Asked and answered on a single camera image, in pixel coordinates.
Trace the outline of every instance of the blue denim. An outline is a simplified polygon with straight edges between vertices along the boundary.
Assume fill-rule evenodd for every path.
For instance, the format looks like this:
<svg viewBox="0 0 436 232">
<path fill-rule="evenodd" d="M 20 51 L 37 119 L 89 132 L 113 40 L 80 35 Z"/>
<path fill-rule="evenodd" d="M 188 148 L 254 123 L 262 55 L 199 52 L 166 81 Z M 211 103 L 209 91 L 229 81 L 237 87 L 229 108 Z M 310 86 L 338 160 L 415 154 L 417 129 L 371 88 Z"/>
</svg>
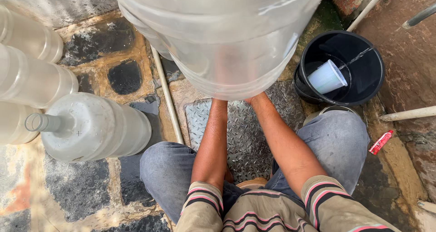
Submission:
<svg viewBox="0 0 436 232">
<path fill-rule="evenodd" d="M 369 137 L 357 115 L 346 111 L 326 112 L 298 130 L 297 135 L 310 147 L 324 170 L 352 194 L 365 162 Z M 177 223 L 191 184 L 195 151 L 175 143 L 160 142 L 148 148 L 140 162 L 140 177 L 147 191 L 170 219 Z M 280 168 L 265 185 L 296 199 Z M 224 181 L 224 213 L 246 190 Z"/>
</svg>

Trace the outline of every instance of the clear plastic bottle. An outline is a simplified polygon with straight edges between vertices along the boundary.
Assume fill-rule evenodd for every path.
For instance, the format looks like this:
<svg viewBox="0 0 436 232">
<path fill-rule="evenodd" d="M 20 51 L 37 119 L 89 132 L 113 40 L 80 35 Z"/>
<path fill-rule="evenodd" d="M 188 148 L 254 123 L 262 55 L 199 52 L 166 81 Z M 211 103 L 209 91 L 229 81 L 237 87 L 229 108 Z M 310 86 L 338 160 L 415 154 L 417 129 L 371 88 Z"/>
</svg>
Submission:
<svg viewBox="0 0 436 232">
<path fill-rule="evenodd" d="M 0 5 L 0 43 L 47 62 L 58 62 L 64 43 L 57 32 Z"/>
<path fill-rule="evenodd" d="M 40 131 L 47 153 L 62 162 L 134 155 L 151 137 L 143 112 L 84 92 L 62 97 L 46 114 L 29 115 L 25 126 Z"/>
<path fill-rule="evenodd" d="M 170 52 L 165 47 L 165 45 L 162 43 L 162 41 L 156 36 L 154 31 L 144 23 L 142 23 L 140 20 L 138 20 L 132 13 L 130 13 L 126 8 L 124 8 L 122 5 L 118 3 L 119 10 L 123 14 L 123 16 L 131 22 L 138 31 L 144 35 L 144 37 L 147 38 L 148 42 L 150 42 L 150 45 L 152 45 L 161 56 L 165 57 L 166 59 L 172 61 L 173 58 L 170 55 Z"/>
<path fill-rule="evenodd" d="M 18 145 L 34 139 L 38 132 L 30 132 L 25 128 L 26 117 L 32 113 L 41 113 L 41 110 L 0 101 L 0 145 Z"/>
<path fill-rule="evenodd" d="M 240 100 L 279 77 L 321 0 L 117 0 L 207 95 Z"/>
<path fill-rule="evenodd" d="M 47 108 L 77 92 L 77 77 L 54 63 L 27 57 L 14 47 L 0 44 L 0 100 Z"/>
</svg>

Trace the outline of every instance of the red tube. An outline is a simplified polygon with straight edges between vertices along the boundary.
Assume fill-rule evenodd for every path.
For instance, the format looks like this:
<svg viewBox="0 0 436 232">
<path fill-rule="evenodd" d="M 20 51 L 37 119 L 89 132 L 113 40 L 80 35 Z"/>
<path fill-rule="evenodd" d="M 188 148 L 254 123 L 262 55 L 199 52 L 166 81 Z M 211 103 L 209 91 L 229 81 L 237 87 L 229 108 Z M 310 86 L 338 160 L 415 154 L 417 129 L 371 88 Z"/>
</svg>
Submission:
<svg viewBox="0 0 436 232">
<path fill-rule="evenodd" d="M 392 137 L 392 133 L 394 133 L 394 131 L 389 130 L 387 133 L 383 134 L 383 136 L 381 136 L 368 151 L 373 155 L 376 155 L 383 145 Z"/>
</svg>

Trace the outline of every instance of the person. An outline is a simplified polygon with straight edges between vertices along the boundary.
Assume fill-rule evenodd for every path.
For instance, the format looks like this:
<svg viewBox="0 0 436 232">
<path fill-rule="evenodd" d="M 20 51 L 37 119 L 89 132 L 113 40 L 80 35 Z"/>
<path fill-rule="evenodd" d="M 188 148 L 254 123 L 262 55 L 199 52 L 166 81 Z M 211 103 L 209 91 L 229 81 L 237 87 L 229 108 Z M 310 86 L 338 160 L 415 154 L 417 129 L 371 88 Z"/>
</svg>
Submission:
<svg viewBox="0 0 436 232">
<path fill-rule="evenodd" d="M 245 101 L 276 163 L 265 187 L 241 190 L 232 184 L 227 101 L 212 99 L 197 152 L 174 142 L 144 152 L 141 180 L 176 231 L 399 231 L 350 196 L 369 142 L 359 116 L 329 111 L 295 133 L 265 93 Z"/>
</svg>

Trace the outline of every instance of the wall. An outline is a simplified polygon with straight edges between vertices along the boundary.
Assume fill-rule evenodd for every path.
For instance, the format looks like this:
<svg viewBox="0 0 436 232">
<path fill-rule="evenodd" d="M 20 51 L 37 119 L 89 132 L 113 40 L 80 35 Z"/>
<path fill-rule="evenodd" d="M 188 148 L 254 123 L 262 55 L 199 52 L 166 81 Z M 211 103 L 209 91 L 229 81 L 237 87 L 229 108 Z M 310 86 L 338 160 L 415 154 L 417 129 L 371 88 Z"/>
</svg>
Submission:
<svg viewBox="0 0 436 232">
<path fill-rule="evenodd" d="M 410 30 L 397 30 L 434 2 L 381 0 L 355 30 L 373 42 L 384 59 L 386 77 L 379 97 L 388 113 L 436 105 L 436 15 Z M 436 117 L 397 121 L 395 126 L 436 202 Z"/>
<path fill-rule="evenodd" d="M 51 28 L 65 27 L 118 7 L 116 0 L 0 0 L 0 4 Z"/>
</svg>

